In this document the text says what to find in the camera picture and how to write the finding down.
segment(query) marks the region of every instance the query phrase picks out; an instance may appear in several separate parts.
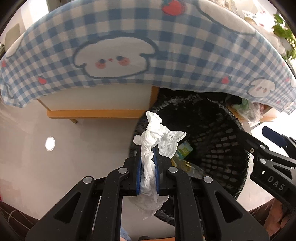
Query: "white tissue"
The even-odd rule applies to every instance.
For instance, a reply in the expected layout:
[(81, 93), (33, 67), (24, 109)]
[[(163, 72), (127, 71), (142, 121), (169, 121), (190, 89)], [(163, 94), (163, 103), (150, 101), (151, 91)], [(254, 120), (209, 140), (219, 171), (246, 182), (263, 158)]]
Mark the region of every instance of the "white tissue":
[(159, 153), (162, 156), (172, 158), (176, 153), (178, 141), (182, 140), (186, 133), (182, 131), (170, 131), (161, 124), (161, 118), (150, 111), (146, 112), (148, 126), (142, 135), (134, 137), (136, 145), (142, 145), (142, 175), (140, 194), (137, 197), (130, 197), (143, 213), (144, 218), (148, 218), (159, 210), (163, 203), (167, 201), (168, 196), (159, 196), (156, 193), (155, 164), (152, 161), (152, 148), (158, 144)]

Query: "mesh trash can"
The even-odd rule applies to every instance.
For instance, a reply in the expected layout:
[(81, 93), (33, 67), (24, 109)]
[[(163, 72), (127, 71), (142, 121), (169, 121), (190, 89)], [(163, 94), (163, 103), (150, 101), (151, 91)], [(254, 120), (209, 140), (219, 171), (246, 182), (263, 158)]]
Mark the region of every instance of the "mesh trash can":
[[(227, 108), (194, 93), (186, 97), (159, 96), (150, 111), (158, 114), (170, 130), (187, 132), (179, 144), (187, 140), (193, 151), (185, 160), (201, 167), (234, 198), (238, 197), (247, 179), (249, 154), (237, 142), (236, 132), (242, 126)], [(147, 125), (145, 113), (133, 137), (141, 135)], [(135, 155), (136, 147), (132, 138), (130, 156)], [(172, 199), (155, 215), (173, 225)]]

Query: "plastic bag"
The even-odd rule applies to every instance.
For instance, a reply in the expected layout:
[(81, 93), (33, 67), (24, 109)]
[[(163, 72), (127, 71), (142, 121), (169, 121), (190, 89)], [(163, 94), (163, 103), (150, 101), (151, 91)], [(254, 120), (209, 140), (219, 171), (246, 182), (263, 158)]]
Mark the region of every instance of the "plastic bag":
[(275, 25), (273, 15), (270, 14), (257, 0), (253, 0), (253, 2), (258, 12), (254, 14), (252, 12), (242, 10), (245, 20), (253, 25), (253, 23), (249, 21), (252, 20), (256, 23), (256, 25), (262, 26), (268, 32), (273, 32), (272, 27)]
[(189, 155), (190, 152), (193, 151), (193, 148), (191, 145), (188, 143), (188, 141), (184, 141), (182, 144), (180, 144), (177, 147), (177, 151), (174, 156), (178, 157), (179, 159), (184, 159)]
[(258, 122), (263, 117), (264, 105), (252, 103), (247, 99), (242, 99), (241, 104), (232, 105), (243, 118), (252, 123)]
[(207, 175), (206, 172), (199, 166), (182, 160), (177, 156), (171, 158), (172, 165), (185, 171), (189, 176), (202, 179), (203, 176)]
[(265, 30), (262, 26), (253, 25), (253, 27), (259, 33), (261, 33), (280, 54), (286, 53), (285, 47), (281, 43), (281, 39), (278, 36), (276, 36), (273, 32)]

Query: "blue gripper pad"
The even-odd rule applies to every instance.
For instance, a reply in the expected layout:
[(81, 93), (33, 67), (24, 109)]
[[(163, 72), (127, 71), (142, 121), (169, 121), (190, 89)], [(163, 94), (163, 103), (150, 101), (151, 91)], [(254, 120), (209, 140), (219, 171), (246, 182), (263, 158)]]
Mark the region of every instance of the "blue gripper pad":
[(279, 147), (286, 147), (285, 137), (265, 126), (262, 128), (262, 135), (267, 139), (271, 140), (273, 143), (278, 145)]
[(140, 194), (140, 184), (141, 184), (141, 175), (142, 175), (142, 158), (140, 154), (139, 160), (136, 160), (138, 162), (137, 166), (137, 176), (136, 176), (136, 193), (137, 195)]
[(152, 149), (154, 155), (153, 155), (153, 162), (155, 164), (155, 177), (156, 177), (156, 193), (158, 194), (159, 191), (159, 170), (158, 170), (158, 164), (157, 164), (157, 151), (155, 149), (155, 147)]

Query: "ceiling light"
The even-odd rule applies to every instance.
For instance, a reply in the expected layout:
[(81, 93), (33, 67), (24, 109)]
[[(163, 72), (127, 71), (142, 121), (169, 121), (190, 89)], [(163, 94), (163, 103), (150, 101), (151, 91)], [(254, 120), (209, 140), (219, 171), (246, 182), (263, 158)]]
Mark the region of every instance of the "ceiling light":
[(55, 139), (53, 137), (47, 138), (45, 142), (46, 150), (52, 151), (54, 149), (54, 146), (55, 146)]

